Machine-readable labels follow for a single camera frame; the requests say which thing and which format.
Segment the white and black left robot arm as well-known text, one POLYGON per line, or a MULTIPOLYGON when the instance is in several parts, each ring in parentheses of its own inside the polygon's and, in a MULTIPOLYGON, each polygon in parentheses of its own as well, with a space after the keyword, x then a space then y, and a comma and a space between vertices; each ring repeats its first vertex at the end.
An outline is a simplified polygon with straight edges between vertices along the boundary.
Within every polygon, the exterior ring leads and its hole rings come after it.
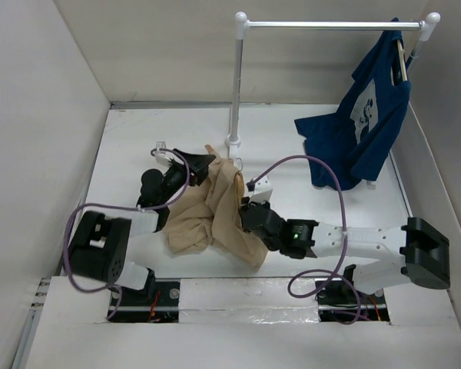
POLYGON ((132 225, 139 223, 141 230, 149 233, 162 231, 170 206, 187 188, 204 182, 216 156, 176 148, 154 148, 151 156, 167 170, 151 168, 141 175, 140 194, 133 208, 85 203, 69 216, 62 258, 68 280, 77 291, 92 294, 127 288, 138 304, 154 300, 156 287, 148 281, 150 271, 125 264, 132 225))

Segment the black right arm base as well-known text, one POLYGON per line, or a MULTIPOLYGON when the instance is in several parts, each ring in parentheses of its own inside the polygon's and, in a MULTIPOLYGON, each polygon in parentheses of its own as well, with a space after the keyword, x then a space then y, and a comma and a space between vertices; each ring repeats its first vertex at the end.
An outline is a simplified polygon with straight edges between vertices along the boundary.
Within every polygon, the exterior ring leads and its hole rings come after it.
POLYGON ((390 321, 383 290, 374 294, 358 291, 357 294, 359 299, 342 277, 333 277, 330 283, 315 295, 319 321, 340 324, 352 324, 354 321, 390 321))

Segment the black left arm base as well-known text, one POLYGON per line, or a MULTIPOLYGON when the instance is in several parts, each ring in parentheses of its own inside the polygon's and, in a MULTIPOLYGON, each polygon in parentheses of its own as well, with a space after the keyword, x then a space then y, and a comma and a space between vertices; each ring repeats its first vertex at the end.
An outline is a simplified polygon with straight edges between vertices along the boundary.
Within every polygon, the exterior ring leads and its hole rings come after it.
POLYGON ((156 278, 149 271, 143 290, 122 288, 121 299, 114 291, 108 307, 111 323, 170 324, 179 322, 181 280, 156 278))

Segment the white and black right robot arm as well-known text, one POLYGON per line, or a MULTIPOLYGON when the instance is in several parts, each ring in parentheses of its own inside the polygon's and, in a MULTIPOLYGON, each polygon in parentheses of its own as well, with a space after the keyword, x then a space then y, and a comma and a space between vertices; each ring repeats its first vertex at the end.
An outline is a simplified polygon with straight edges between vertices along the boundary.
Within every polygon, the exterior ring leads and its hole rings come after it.
POLYGON ((412 283, 422 288, 450 287, 449 239, 422 218, 408 218, 398 228, 348 228, 304 219, 283 219, 269 202, 250 202, 239 210, 247 233, 269 251, 293 259, 349 256, 369 264, 344 268, 343 299, 357 302, 366 294, 412 283))

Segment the beige t shirt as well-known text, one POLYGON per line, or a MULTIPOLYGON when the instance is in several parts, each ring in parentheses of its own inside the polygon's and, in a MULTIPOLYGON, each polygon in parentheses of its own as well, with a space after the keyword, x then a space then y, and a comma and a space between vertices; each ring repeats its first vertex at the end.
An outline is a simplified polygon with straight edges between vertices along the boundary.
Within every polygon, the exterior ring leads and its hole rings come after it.
POLYGON ((239 172, 231 159, 215 157, 203 183, 189 187, 170 206, 163 232, 172 254, 194 254, 215 246, 252 268, 261 267, 268 250, 241 226, 238 210, 244 194, 237 194, 235 183, 239 172))

